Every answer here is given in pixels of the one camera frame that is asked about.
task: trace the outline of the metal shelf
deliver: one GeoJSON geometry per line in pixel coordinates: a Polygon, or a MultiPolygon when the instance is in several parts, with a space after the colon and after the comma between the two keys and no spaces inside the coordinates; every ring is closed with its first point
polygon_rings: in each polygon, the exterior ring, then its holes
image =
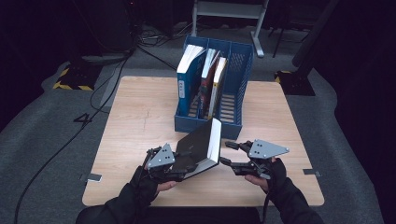
{"type": "Polygon", "coordinates": [[[263,0],[262,5],[244,5],[233,3],[217,3],[195,0],[194,9],[192,11],[192,36],[197,36],[196,23],[197,16],[217,16],[217,17],[233,17],[245,19],[257,19],[256,31],[251,32],[251,38],[257,56],[262,58],[264,51],[259,41],[259,33],[262,28],[262,20],[264,19],[267,9],[268,0],[263,0]]]}

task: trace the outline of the colorful book cover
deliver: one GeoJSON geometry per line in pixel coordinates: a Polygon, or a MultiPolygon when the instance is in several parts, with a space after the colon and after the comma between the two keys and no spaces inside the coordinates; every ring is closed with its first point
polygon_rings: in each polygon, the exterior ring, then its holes
{"type": "Polygon", "coordinates": [[[224,73],[226,70],[226,64],[227,64],[227,59],[223,57],[219,57],[219,63],[216,68],[215,76],[213,78],[212,94],[210,96],[209,109],[207,112],[208,119],[211,119],[215,116],[215,112],[219,104],[221,88],[224,82],[224,73]]]}
{"type": "Polygon", "coordinates": [[[208,49],[205,65],[201,75],[201,86],[199,91],[200,103],[198,107],[198,118],[204,119],[210,103],[212,94],[213,77],[215,76],[216,67],[219,61],[219,51],[208,49]]]}

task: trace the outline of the black cable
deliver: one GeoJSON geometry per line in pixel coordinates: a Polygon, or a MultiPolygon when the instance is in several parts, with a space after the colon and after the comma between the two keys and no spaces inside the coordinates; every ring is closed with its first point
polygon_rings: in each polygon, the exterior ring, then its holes
{"type": "MultiPolygon", "coordinates": [[[[272,169],[272,164],[270,163],[270,170],[271,170],[271,174],[273,174],[273,169],[272,169]]],[[[270,196],[272,195],[272,189],[274,187],[274,177],[272,176],[272,179],[270,181],[267,180],[268,185],[268,193],[267,196],[265,197],[264,200],[264,205],[262,207],[262,224],[265,224],[265,219],[267,217],[267,209],[268,209],[268,203],[270,202],[270,196]]]]}
{"type": "Polygon", "coordinates": [[[104,111],[104,110],[102,110],[102,109],[100,109],[100,108],[96,108],[96,107],[92,104],[92,98],[93,98],[93,96],[95,95],[95,93],[96,93],[99,89],[101,89],[101,88],[102,88],[102,87],[114,76],[114,74],[116,73],[116,69],[117,69],[118,66],[120,66],[120,64],[121,64],[121,63],[117,64],[117,66],[114,68],[113,73],[111,74],[111,76],[110,76],[108,79],[106,79],[106,80],[105,80],[98,88],[96,88],[96,90],[92,93],[91,98],[90,98],[90,105],[91,105],[91,107],[92,107],[93,109],[95,109],[95,110],[100,110],[102,113],[105,113],[105,114],[109,114],[109,112],[107,112],[107,111],[104,111]]]}
{"type": "MultiPolygon", "coordinates": [[[[100,112],[100,110],[105,106],[105,104],[110,100],[111,95],[114,93],[119,81],[120,81],[120,75],[121,75],[121,71],[123,66],[126,64],[126,62],[128,61],[125,60],[120,68],[120,72],[119,72],[119,76],[117,78],[116,84],[114,85],[114,88],[112,90],[112,92],[110,93],[110,95],[107,97],[107,99],[105,100],[105,102],[100,106],[99,110],[96,110],[96,112],[91,116],[90,119],[88,120],[93,120],[93,118],[96,117],[96,115],[100,112]]],[[[32,177],[32,179],[29,181],[29,183],[27,184],[27,186],[25,187],[25,189],[23,190],[23,193],[21,195],[21,197],[18,199],[18,203],[17,206],[15,208],[15,216],[14,216],[14,224],[18,224],[18,214],[20,211],[20,207],[21,207],[21,202],[23,200],[24,195],[26,194],[27,190],[30,188],[30,186],[32,185],[32,183],[35,181],[35,179],[38,177],[38,175],[40,175],[40,173],[44,170],[44,168],[46,168],[46,166],[59,154],[61,153],[83,130],[84,128],[90,124],[90,122],[85,122],[82,127],[55,153],[52,155],[52,157],[49,158],[49,160],[47,160],[44,165],[41,166],[41,168],[35,173],[35,175],[32,177]]]]}
{"type": "Polygon", "coordinates": [[[145,49],[142,49],[140,46],[137,46],[137,47],[138,47],[140,50],[142,50],[143,52],[145,52],[145,53],[147,53],[148,55],[150,55],[151,57],[153,57],[153,58],[155,58],[155,59],[158,59],[160,62],[162,62],[162,63],[168,65],[168,66],[169,66],[170,68],[172,68],[173,70],[175,70],[175,71],[177,70],[172,64],[170,64],[170,63],[168,63],[168,62],[162,60],[161,58],[159,58],[159,57],[153,55],[152,53],[146,51],[145,49]]]}
{"type": "Polygon", "coordinates": [[[192,26],[192,22],[187,24],[187,25],[185,25],[184,27],[180,28],[179,31],[174,32],[173,36],[177,36],[177,37],[172,37],[172,38],[169,38],[166,35],[157,35],[153,30],[144,30],[142,35],[139,36],[140,37],[139,45],[140,46],[144,46],[144,47],[159,47],[159,46],[162,46],[162,45],[164,45],[165,43],[167,43],[167,42],[169,42],[171,40],[177,40],[177,39],[180,39],[181,37],[183,37],[185,35],[190,35],[191,33],[188,33],[188,29],[187,29],[190,26],[192,26]],[[146,43],[146,42],[144,42],[144,39],[153,39],[153,38],[156,39],[155,43],[146,43]]]}
{"type": "Polygon", "coordinates": [[[102,41],[96,36],[95,32],[93,31],[93,29],[91,28],[91,26],[88,24],[88,21],[85,19],[84,15],[82,14],[81,10],[79,9],[77,3],[75,0],[72,0],[73,5],[75,6],[76,10],[78,11],[78,14],[80,15],[80,17],[82,18],[82,20],[84,21],[85,25],[87,26],[88,30],[90,31],[92,37],[96,40],[96,42],[104,49],[110,51],[110,52],[114,52],[114,53],[125,53],[127,51],[130,51],[134,48],[134,45],[132,45],[130,48],[128,49],[112,49],[109,48],[108,46],[104,45],[102,43],[102,41]]]}
{"type": "Polygon", "coordinates": [[[146,156],[145,160],[143,161],[142,169],[140,170],[139,177],[137,178],[137,188],[139,188],[140,180],[142,177],[143,170],[146,169],[146,164],[148,163],[149,155],[146,156]]]}

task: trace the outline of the open book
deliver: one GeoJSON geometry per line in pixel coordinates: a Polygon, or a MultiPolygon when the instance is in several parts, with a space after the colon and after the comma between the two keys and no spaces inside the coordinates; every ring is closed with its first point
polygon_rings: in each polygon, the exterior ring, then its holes
{"type": "Polygon", "coordinates": [[[220,145],[221,122],[209,119],[177,142],[176,153],[182,156],[177,157],[172,170],[196,166],[194,171],[185,175],[184,179],[187,179],[218,165],[220,145]]]}

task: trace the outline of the black equipment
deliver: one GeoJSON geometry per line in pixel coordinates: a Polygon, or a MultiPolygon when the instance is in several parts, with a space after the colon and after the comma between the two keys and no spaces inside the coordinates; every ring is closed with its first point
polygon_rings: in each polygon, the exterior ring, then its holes
{"type": "Polygon", "coordinates": [[[169,144],[163,147],[156,147],[147,151],[145,164],[148,168],[150,178],[158,183],[167,181],[181,182],[187,173],[195,171],[197,164],[188,165],[183,169],[171,169],[178,157],[189,156],[190,153],[184,154],[173,152],[169,144]]]}
{"type": "Polygon", "coordinates": [[[241,148],[250,158],[249,162],[231,162],[231,160],[220,157],[220,162],[230,166],[235,175],[255,175],[265,179],[271,179],[271,159],[274,156],[288,153],[287,147],[281,147],[260,139],[246,143],[225,142],[226,147],[238,150],[241,148]]]}

